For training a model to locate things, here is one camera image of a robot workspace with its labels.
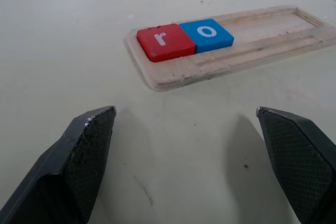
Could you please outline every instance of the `table surface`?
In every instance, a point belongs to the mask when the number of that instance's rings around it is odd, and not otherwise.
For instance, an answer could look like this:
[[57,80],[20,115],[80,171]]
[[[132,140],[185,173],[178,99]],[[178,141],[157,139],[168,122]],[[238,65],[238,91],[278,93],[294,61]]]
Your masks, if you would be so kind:
[[123,41],[138,27],[288,4],[336,25],[335,0],[0,0],[0,207],[75,116],[115,105],[90,224],[299,223],[255,111],[310,118],[336,140],[336,47],[160,93]]

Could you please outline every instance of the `wooden tray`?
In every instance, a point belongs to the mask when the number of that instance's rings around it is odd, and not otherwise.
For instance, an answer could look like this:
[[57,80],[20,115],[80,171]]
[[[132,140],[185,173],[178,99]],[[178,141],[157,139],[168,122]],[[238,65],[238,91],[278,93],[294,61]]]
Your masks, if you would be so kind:
[[140,29],[129,32],[127,45],[153,90],[178,88],[336,44],[335,27],[295,6],[211,18],[235,37],[232,47],[154,63],[137,40]]

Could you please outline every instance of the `letter o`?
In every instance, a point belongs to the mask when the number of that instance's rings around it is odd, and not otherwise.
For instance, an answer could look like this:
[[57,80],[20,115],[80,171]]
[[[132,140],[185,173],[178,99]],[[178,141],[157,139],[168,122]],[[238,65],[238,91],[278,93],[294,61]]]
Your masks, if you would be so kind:
[[[203,32],[204,29],[208,29],[208,30],[211,32],[211,34],[206,34],[206,33],[204,33],[204,32]],[[204,37],[215,37],[215,36],[217,35],[216,30],[215,30],[214,28],[212,28],[212,27],[209,27],[209,26],[200,26],[200,27],[197,29],[197,32],[198,32],[200,35],[204,36]]]

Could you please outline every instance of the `white letter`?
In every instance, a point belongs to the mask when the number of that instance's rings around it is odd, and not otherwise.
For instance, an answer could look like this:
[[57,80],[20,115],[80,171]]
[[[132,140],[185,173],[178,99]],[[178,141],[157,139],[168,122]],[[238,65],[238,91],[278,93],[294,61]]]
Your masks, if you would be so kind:
[[[206,34],[203,32],[203,29],[208,29],[211,34]],[[217,35],[217,32],[214,28],[209,27],[209,26],[201,26],[197,29],[198,33],[204,37],[215,37]]]
[[166,34],[165,33],[161,33],[161,34],[155,34],[154,37],[156,38],[156,40],[158,41],[158,43],[161,45],[161,46],[165,46],[166,45],[166,42],[164,42],[164,40],[162,39],[163,36],[165,36]]

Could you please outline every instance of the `blue block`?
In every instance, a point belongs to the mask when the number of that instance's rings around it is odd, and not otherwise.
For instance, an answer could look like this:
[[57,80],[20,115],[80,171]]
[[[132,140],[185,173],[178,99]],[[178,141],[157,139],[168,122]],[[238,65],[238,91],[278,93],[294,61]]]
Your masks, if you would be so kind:
[[181,23],[180,27],[196,44],[196,53],[230,47],[234,37],[213,19]]

